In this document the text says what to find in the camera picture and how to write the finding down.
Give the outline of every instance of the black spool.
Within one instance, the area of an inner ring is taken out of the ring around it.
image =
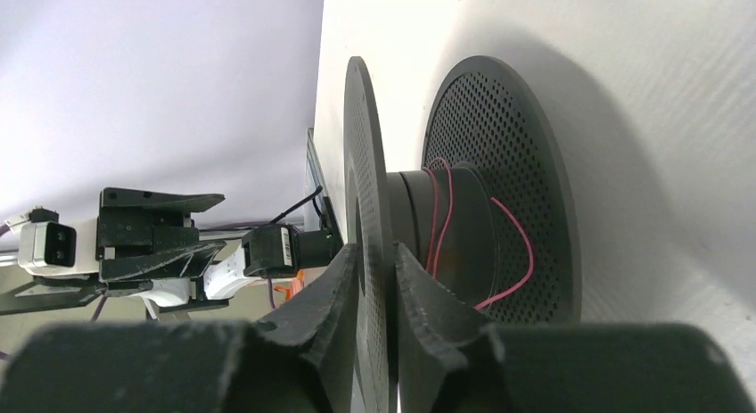
[[[579,255],[561,157],[535,97],[501,61],[473,57],[457,64],[431,110],[423,165],[438,183],[437,242],[449,206],[448,173],[439,158],[452,166],[454,208],[437,280],[474,306],[522,278],[527,249],[512,221],[490,200],[496,197],[524,225],[536,265],[527,284],[483,313],[513,324],[577,320]],[[357,378],[367,411],[395,411],[392,244],[403,243],[426,263],[434,193],[422,170],[386,173],[373,87],[358,57],[349,60],[344,92],[344,172],[348,242],[363,247],[357,270]]]

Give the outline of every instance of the white label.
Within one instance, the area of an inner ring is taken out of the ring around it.
[[[289,244],[289,230],[281,227],[281,244],[283,245],[283,264],[292,265],[292,247]]]

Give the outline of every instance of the black bracket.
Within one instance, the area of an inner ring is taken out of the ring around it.
[[[100,193],[97,259],[103,282],[201,277],[223,241],[200,241],[191,213],[222,194],[164,194],[106,188]]]
[[[0,316],[81,308],[101,292],[102,287],[98,285],[51,287],[32,281],[0,294]]]

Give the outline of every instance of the robotic arm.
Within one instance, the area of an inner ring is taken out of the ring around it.
[[[19,265],[34,282],[0,295],[0,315],[86,306],[98,295],[141,297],[166,312],[223,308],[240,288],[327,266],[341,248],[326,216],[314,232],[283,223],[251,227],[218,261],[226,241],[202,239],[191,214],[223,200],[106,188],[93,219],[62,224],[42,208],[8,219],[21,238]]]

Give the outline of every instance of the perforated disc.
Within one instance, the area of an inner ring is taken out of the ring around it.
[[[510,67],[475,56],[449,72],[431,109],[423,164],[437,157],[477,168],[533,243],[528,283],[485,313],[505,323],[579,319],[579,248],[562,158],[535,96]],[[492,213],[498,257],[490,294],[513,286],[528,268],[519,232],[502,211]]]
[[[386,166],[373,85],[361,58],[347,68],[344,90],[344,174],[350,243],[363,247],[357,312],[357,371],[368,412],[397,405],[396,281]]]

